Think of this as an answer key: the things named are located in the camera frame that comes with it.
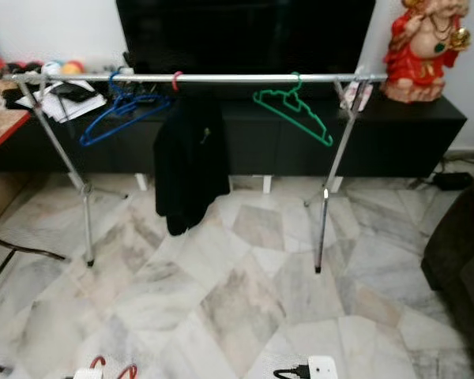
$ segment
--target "cable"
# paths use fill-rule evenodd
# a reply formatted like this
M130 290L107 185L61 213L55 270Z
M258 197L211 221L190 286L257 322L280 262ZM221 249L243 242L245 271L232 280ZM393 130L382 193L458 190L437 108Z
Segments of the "cable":
M97 363L100 363L102 366L105 366L105 358L102 355L99 355L98 357L93 359L93 362L91 365L89 365L89 368L94 369Z
M285 377L282 375L283 373L293 373L300 379L310 379L308 365L298 365L296 368L289 370L276 370L274 371L274 377L278 377L279 379L291 379L290 377Z
M125 374L128 373L130 375L130 379L136 379L137 378L137 366L135 365L129 365L126 367L118 376L118 379L123 379L125 377Z

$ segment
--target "clothes hanger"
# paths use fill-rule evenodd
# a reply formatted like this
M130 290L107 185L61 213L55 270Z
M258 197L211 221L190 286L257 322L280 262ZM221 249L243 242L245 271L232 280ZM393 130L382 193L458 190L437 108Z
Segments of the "clothes hanger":
M171 99L166 96L162 96L158 94L135 96L132 92L124 92L120 87L114 84L114 81L113 81L114 77L118 74L119 74L119 71L113 73L109 77L109 87L113 88L118 93L118 97L114 101L113 106L110 109L106 110L104 113L102 113L99 117L97 117L96 120L92 122L92 124L88 126L88 128L83 132L83 134L81 135L81 138L79 139L79 143L82 146L88 147L88 146L91 146L92 144L100 142L101 140L104 140L105 138L110 137L111 135L119 132L120 130L127 128L128 126L132 126L136 122L139 122L143 120L144 118L147 118L151 116L152 114L155 114L166 107L170 107L170 105L172 104ZM93 129L102 120L104 120L109 114L116 114L118 116L129 114L138 108L139 102L146 101L146 100L159 100L160 104L158 105L158 107L150 110L149 112L137 118L134 118L133 120L125 122L124 124L117 126L116 128L112 130L108 130L107 132L100 134L98 137L91 136L91 132L93 131Z
M274 112L275 114L278 114L282 118L287 119L289 122L291 122L293 125L297 126L304 132L308 133L311 135L313 138L316 140L320 141L324 146L329 148L330 146L333 145L333 139L332 136L326 135L327 134L327 129L323 121L310 109L310 107L305 104L300 98L299 98L299 93L298 91L302 88L302 79L300 78L299 73L292 73L293 75L296 75L299 78L298 84L292 88L290 91L281 91L281 90L273 90L273 89L262 89L261 91L255 92L253 94L253 101L256 104L261 105L262 107L268 109L269 111ZM320 136L319 134L316 134L313 132L311 129L307 128L305 125L301 124L291 116L288 116L284 112L280 111L279 109L273 107L270 104L267 104L263 100L264 96L272 96L272 97L280 97L282 99L282 104L286 106L286 108L290 109L291 111L294 111L295 113L301 113L302 111L306 111L307 114L316 121L316 123L322 128L322 135ZM293 98L295 101L295 104L291 104L288 102L288 99Z

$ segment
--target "black cable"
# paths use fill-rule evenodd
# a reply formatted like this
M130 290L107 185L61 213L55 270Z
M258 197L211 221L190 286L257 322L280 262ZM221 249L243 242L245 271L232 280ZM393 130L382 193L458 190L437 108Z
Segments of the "black cable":
M56 261L64 261L64 260L67 259L64 256L58 255L56 253L52 253L51 251L40 250L40 249L32 249L32 248L24 247L24 246L18 246L18 245L14 245L12 243L8 243L6 241L3 241L2 239L0 239L0 246L6 247L7 249L11 249L11 250L21 251L23 253L44 255L45 257L53 258Z
M298 365L296 368L289 370L276 370L274 371L274 377L278 377L279 379L291 379L290 377L285 377L282 375L283 373L293 373L300 379L310 379L308 365Z

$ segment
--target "black jacket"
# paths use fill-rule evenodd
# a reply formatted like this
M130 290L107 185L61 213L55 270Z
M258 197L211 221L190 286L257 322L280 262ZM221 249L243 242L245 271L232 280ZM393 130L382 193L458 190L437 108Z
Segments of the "black jacket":
M224 121L211 96L177 101L154 144L156 212L180 235L230 192Z

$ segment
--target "metal pole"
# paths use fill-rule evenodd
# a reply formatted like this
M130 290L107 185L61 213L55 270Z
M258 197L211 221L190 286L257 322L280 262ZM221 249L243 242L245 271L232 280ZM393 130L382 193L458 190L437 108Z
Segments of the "metal pole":
M86 264L88 267L93 267L95 264L95 254L93 253L93 243L92 243L92 221L90 217L89 209L89 195L91 193L91 187L82 194L82 206L85 212L85 232L86 232Z
M26 83L19 78L17 80L17 84L19 88L23 92L25 96L27 96L30 104L33 106L33 111L35 112L37 118L39 119L40 125L44 128L47 136L51 140L51 143L54 145L58 154L62 157L63 162L67 166L70 172L70 178L72 179L72 183L77 189L77 192L80 196L82 196L82 202L84 207L85 213L85 233L86 233L86 263L89 267L93 266L95 261L95 257L93 255L93 247L92 247L92 230L91 230L91 220L89 218L89 195L92 192L92 187L89 183L87 183L79 174L76 167L73 165L72 161L70 160L69 156L66 154L65 149L59 143L58 139L56 138L55 133L51 129L49 122L46 120L46 116L42 112L41 104L35 99L35 96L30 92Z
M353 126L355 125L356 118L358 116L358 109L360 104L362 103L363 92L365 87L367 86L368 81L363 81L358 87L356 91L355 101L353 102L353 107L350 108L348 102L344 99L344 90L340 85L339 81L334 81L335 89L337 91L337 95L339 96L340 100L344 104L344 109L348 113L348 123L344 128L344 133L342 138L340 139L339 147L337 148L337 154L332 163L332 167L330 168L329 176L327 177L325 184L323 185L323 202L322 202L322 232L321 238L319 242L318 252L316 254L316 260L314 263L314 270L317 274L322 271L322 257L323 257L323 244L325 242L325 229L326 229L326 214L328 212L329 207L329 199L330 199L330 188L333 184L333 180L335 179L335 175L337 174L337 170L339 169L340 161L342 160L342 156L346 150L348 145L349 137L353 131Z
M12 74L5 75L8 81L40 83L41 78L46 81L108 81L110 75L106 74L80 74L80 75L27 75ZM170 74L134 74L116 75L113 81L140 81L155 83L171 83L174 75ZM238 75L238 74L182 74L175 78L180 83L220 83L220 84L260 84L260 83L280 83L296 84L299 77L293 74L281 75ZM357 75L351 73L343 74L303 74L300 75L303 83L333 83L334 81L385 81L386 74Z

